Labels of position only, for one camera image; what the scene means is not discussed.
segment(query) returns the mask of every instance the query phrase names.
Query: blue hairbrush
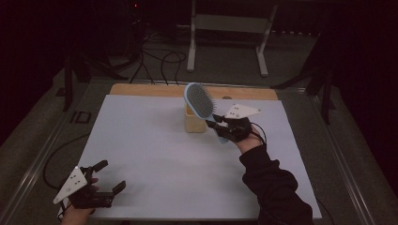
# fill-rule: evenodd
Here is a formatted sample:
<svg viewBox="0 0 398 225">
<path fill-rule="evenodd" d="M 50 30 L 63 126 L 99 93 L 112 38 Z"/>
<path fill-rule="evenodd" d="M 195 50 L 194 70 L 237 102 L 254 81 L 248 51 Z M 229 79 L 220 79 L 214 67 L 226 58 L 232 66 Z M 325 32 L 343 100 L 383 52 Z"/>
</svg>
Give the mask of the blue hairbrush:
<svg viewBox="0 0 398 225">
<path fill-rule="evenodd" d="M 196 117 L 216 122 L 213 117 L 213 113 L 216 110 L 215 103 L 204 86 L 197 82 L 189 83 L 184 91 L 184 99 Z M 219 137 L 219 139 L 221 143 L 228 142 L 225 138 Z"/>
</svg>

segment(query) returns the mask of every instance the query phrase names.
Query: dark background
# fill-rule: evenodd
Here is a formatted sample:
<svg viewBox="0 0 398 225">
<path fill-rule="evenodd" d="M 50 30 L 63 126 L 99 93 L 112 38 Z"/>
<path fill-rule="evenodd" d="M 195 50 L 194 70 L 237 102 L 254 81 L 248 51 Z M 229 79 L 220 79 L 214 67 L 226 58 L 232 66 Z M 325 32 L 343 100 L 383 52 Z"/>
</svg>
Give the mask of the dark background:
<svg viewBox="0 0 398 225">
<path fill-rule="evenodd" d="M 210 14 L 263 15 L 244 5 L 259 9 L 262 1 L 227 1 L 228 7 L 226 1 L 198 2 L 197 10 Z M 138 9 L 130 8 L 134 3 Z M 0 144 L 52 86 L 72 49 L 103 59 L 123 52 L 118 38 L 137 18 L 175 38 L 176 25 L 190 24 L 191 16 L 191 1 L 184 0 L 6 0 L 0 8 Z M 331 66 L 334 85 L 396 194 L 397 15 L 389 2 L 283 1 L 273 25 L 277 33 L 321 35 L 308 60 L 313 67 Z"/>
</svg>

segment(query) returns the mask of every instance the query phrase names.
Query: hand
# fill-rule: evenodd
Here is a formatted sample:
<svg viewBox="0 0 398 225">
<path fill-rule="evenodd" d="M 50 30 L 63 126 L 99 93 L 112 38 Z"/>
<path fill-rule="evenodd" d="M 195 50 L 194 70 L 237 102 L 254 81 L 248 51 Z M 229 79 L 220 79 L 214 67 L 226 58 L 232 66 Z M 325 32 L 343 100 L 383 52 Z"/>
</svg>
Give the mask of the hand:
<svg viewBox="0 0 398 225">
<path fill-rule="evenodd" d="M 93 184 L 97 183 L 98 181 L 98 178 L 91 179 Z M 93 214 L 94 211 L 94 208 L 77 209 L 73 206 L 73 204 L 70 204 L 70 207 L 65 211 L 61 225 L 84 225 L 88 220 L 88 216 Z"/>
<path fill-rule="evenodd" d="M 260 135 L 260 133 L 258 132 L 258 130 L 254 126 L 252 126 L 252 130 L 253 130 L 254 133 Z M 235 142 L 235 144 L 239 148 L 240 153 L 244 154 L 245 152 L 251 150 L 252 148 L 254 148 L 256 146 L 260 146 L 262 143 L 261 143 L 261 140 L 258 137 L 256 137 L 253 134 L 250 134 L 247 139 L 242 140 L 240 142 Z"/>
</svg>

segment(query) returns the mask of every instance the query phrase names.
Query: metal frame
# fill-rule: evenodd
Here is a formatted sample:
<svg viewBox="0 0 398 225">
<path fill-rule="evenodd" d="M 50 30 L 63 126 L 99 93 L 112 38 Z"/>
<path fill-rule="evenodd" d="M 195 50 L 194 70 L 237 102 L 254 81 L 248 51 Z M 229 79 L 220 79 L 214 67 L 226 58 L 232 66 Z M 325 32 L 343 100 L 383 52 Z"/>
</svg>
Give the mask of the metal frame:
<svg viewBox="0 0 398 225">
<path fill-rule="evenodd" d="M 268 69 L 266 59 L 264 58 L 264 49 L 266 48 L 267 40 L 272 28 L 272 23 L 275 18 L 277 5 L 272 7 L 272 11 L 267 19 L 247 18 L 247 17 L 229 17 L 229 16 L 214 16 L 206 14 L 196 14 L 196 0 L 192 0 L 191 8 L 191 44 L 188 54 L 187 70 L 194 72 L 195 70 L 195 55 L 196 55 L 196 29 L 220 30 L 220 31 L 238 31 L 248 33 L 263 34 L 263 40 L 259 46 L 255 48 L 257 55 L 258 66 L 260 67 L 260 75 L 262 77 L 268 76 Z"/>
</svg>

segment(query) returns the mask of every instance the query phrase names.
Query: metal stand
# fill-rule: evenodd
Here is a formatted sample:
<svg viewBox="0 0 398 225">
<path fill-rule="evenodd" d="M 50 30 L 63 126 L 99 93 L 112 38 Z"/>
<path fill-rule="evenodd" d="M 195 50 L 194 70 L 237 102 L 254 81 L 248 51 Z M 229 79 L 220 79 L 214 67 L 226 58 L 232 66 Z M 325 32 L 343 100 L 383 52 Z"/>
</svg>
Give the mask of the metal stand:
<svg viewBox="0 0 398 225">
<path fill-rule="evenodd" d="M 102 63 L 90 58 L 86 54 L 78 51 L 69 53 L 64 61 L 64 76 L 65 76 L 65 105 L 64 112 L 68 110 L 73 101 L 73 72 L 75 72 L 79 82 L 88 83 L 91 80 L 89 68 L 95 68 L 107 76 L 116 80 L 127 80 L 128 78 L 122 77 L 110 68 L 104 66 Z"/>
<path fill-rule="evenodd" d="M 278 6 L 273 6 L 272 11 L 267 19 L 260 18 L 247 18 L 247 17 L 230 17 L 230 16 L 217 16 L 196 14 L 195 10 L 196 0 L 192 0 L 191 9 L 191 44 L 190 52 L 188 54 L 187 70 L 194 72 L 195 68 L 195 55 L 196 55 L 196 29 L 206 30 L 219 30 L 219 31 L 237 31 L 248 33 L 263 34 L 263 41 L 260 46 L 256 47 L 258 65 L 260 67 L 260 75 L 267 77 L 268 70 L 266 60 L 264 58 L 264 49 L 267 44 L 269 33 L 271 31 L 272 22 L 274 20 Z"/>
</svg>

